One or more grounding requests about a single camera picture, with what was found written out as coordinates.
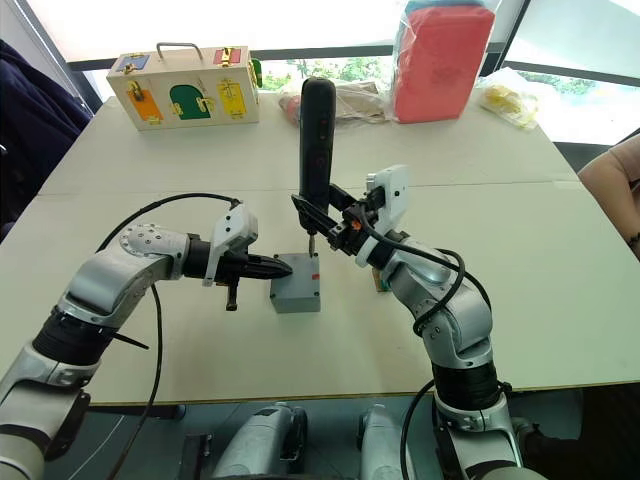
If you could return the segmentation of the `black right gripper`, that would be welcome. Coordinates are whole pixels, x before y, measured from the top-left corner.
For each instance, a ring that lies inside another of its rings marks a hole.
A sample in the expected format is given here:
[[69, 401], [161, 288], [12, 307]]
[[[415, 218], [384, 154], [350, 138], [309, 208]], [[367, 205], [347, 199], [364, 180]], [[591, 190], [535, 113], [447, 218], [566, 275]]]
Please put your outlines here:
[[302, 196], [292, 195], [291, 199], [298, 211], [300, 224], [309, 236], [310, 245], [315, 244], [315, 235], [320, 234], [327, 239], [332, 250], [351, 256], [355, 256], [369, 238], [362, 218], [366, 217], [373, 225], [381, 207], [381, 201], [372, 196], [357, 200], [346, 190], [330, 183], [329, 204], [342, 215], [342, 220], [337, 223]]

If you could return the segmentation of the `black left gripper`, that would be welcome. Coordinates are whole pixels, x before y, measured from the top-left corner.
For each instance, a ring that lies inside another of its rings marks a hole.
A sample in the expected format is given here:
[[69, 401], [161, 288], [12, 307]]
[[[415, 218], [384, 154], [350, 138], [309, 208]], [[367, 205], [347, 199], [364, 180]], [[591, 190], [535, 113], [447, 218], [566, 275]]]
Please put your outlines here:
[[265, 255], [248, 253], [248, 249], [240, 251], [226, 251], [217, 264], [214, 283], [216, 286], [227, 288], [226, 306], [227, 311], [236, 311], [238, 285], [240, 278], [246, 272], [248, 265], [248, 277], [258, 280], [272, 280], [287, 277], [293, 273], [291, 267], [286, 262]]

